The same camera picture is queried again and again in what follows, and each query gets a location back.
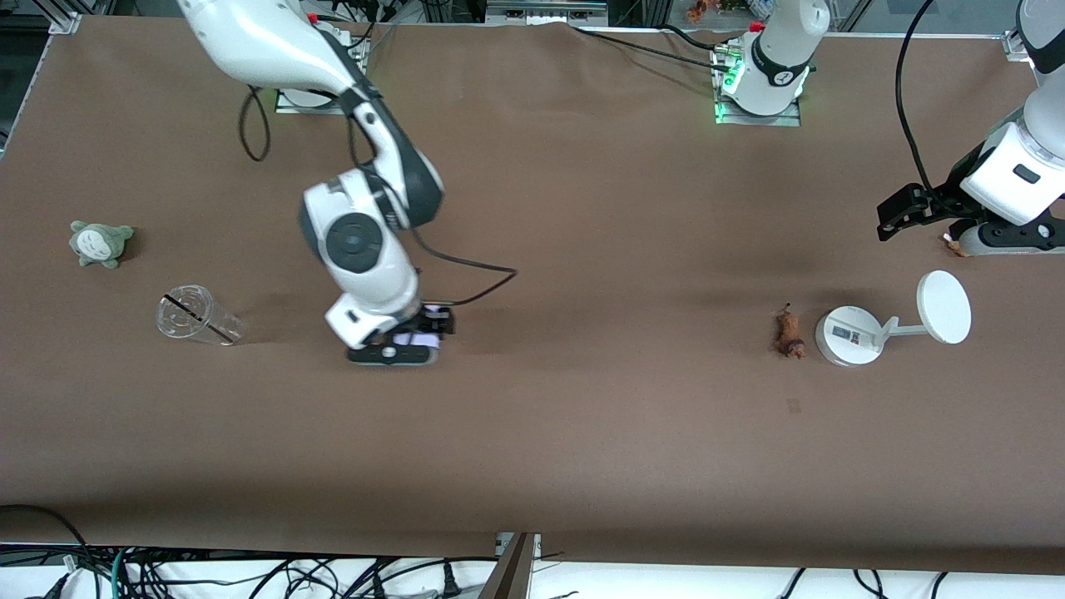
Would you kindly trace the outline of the grey metal bracket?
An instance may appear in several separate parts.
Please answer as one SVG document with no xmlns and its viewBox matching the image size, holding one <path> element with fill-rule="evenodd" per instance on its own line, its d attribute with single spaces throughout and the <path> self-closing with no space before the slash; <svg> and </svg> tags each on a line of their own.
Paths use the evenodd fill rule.
<svg viewBox="0 0 1065 599">
<path fill-rule="evenodd" d="M 607 0 L 486 0 L 487 25 L 543 25 L 566 22 L 607 27 Z"/>
</svg>

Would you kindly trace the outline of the clear plastic cup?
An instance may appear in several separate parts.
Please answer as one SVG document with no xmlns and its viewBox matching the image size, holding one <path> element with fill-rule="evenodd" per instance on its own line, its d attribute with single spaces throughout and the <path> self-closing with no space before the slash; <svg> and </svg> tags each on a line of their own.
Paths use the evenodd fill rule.
<svg viewBox="0 0 1065 599">
<path fill-rule="evenodd" d="M 245 337 L 245 326 L 242 321 L 228 310 L 218 300 L 202 285 L 178 285 L 171 289 L 167 295 L 173 295 L 189 308 L 197 311 L 198 314 L 208 319 L 217 329 L 223 329 L 226 334 L 235 339 L 235 344 Z M 215 344 L 222 346 L 217 338 L 209 330 L 203 329 L 197 334 L 199 325 L 195 321 L 187 319 L 185 314 L 166 302 L 164 297 L 157 304 L 155 326 L 164 336 L 173 339 L 184 339 L 201 342 L 202 344 Z"/>
</svg>

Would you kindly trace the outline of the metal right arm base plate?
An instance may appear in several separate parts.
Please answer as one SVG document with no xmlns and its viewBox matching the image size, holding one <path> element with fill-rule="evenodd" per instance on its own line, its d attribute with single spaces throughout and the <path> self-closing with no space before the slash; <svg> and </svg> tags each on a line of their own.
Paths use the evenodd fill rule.
<svg viewBox="0 0 1065 599">
<path fill-rule="evenodd" d="M 346 56 L 353 58 L 361 72 L 366 72 L 366 68 L 368 68 L 368 54 L 373 46 L 372 27 L 362 35 L 357 35 L 350 31 L 339 29 L 333 22 L 316 22 L 312 23 L 312 26 L 323 34 L 334 37 L 345 50 Z M 339 100 L 324 94 L 324 92 L 308 90 L 278 90 L 275 110 L 278 113 L 311 115 L 344 114 L 343 107 L 339 104 Z"/>
</svg>

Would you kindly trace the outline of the grey-green Totoro plush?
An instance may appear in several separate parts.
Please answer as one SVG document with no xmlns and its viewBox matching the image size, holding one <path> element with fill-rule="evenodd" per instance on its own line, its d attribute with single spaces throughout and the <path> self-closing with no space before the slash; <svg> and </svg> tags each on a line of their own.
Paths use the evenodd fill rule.
<svg viewBox="0 0 1065 599">
<path fill-rule="evenodd" d="M 136 233 L 136 229 L 130 226 L 106 226 L 82 220 L 73 220 L 70 231 L 69 246 L 75 250 L 79 265 L 84 268 L 99 263 L 109 270 L 119 266 L 126 243 Z"/>
</svg>

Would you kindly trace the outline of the white round desk stand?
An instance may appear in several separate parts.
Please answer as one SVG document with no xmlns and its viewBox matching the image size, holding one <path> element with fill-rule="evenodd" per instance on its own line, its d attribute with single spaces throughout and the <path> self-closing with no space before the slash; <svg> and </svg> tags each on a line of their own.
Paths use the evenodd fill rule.
<svg viewBox="0 0 1065 599">
<path fill-rule="evenodd" d="M 855 368 L 873 363 L 895 337 L 929 336 L 940 344 L 961 344 L 968 338 L 973 312 L 954 275 L 932 270 L 918 281 L 915 300 L 920 319 L 915 325 L 902 325 L 898 317 L 879 322 L 852 304 L 833 309 L 815 326 L 815 345 L 830 365 Z"/>
</svg>

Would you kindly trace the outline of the black drinking straw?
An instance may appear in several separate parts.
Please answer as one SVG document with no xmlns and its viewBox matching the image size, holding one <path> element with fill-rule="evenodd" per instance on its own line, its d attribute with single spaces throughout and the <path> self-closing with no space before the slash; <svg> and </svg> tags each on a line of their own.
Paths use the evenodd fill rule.
<svg viewBox="0 0 1065 599">
<path fill-rule="evenodd" d="M 173 295 L 164 295 L 163 297 L 164 300 L 166 300 L 166 302 L 170 303 L 171 306 L 181 311 L 182 314 L 185 314 L 187 319 L 191 319 L 191 321 L 195 321 L 199 325 L 198 330 L 196 331 L 197 334 L 200 334 L 203 329 L 206 329 L 209 330 L 211 334 L 213 334 L 213 336 L 217 338 L 220 344 L 223 345 L 235 344 L 235 339 L 226 334 L 223 329 L 217 329 L 217 327 L 214 326 L 208 319 L 204 319 L 203 317 L 198 314 L 197 311 L 194 311 L 193 309 L 189 308 L 185 304 L 182 304 L 181 302 L 179 302 L 179 300 L 176 300 L 176 297 L 174 297 Z"/>
</svg>

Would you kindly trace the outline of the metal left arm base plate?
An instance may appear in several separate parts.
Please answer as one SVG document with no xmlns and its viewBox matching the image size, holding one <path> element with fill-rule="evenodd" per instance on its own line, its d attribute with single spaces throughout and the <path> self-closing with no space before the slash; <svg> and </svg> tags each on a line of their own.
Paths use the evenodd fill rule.
<svg viewBox="0 0 1065 599">
<path fill-rule="evenodd" d="M 763 72 L 750 63 L 746 42 L 731 39 L 709 51 L 711 64 L 723 66 L 714 72 L 714 106 L 716 124 L 749 126 L 799 126 L 799 95 L 810 65 L 802 71 Z"/>
</svg>

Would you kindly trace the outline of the brown lion statue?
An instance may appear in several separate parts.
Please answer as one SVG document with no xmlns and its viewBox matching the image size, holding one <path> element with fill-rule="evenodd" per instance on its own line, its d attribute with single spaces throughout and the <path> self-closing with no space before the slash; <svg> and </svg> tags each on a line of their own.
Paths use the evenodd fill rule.
<svg viewBox="0 0 1065 599">
<path fill-rule="evenodd" d="M 798 317 L 790 309 L 790 304 L 784 304 L 775 317 L 777 337 L 775 350 L 780 356 L 802 359 L 806 356 L 806 346 L 801 338 L 801 327 Z"/>
</svg>

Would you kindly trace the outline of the brown table leg beam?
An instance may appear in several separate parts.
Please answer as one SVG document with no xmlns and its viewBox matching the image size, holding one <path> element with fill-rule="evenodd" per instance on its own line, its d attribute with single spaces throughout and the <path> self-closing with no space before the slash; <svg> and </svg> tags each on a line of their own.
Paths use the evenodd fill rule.
<svg viewBox="0 0 1065 599">
<path fill-rule="evenodd" d="M 477 599 L 528 599 L 532 562 L 541 555 L 537 533 L 503 533 L 503 553 Z"/>
</svg>

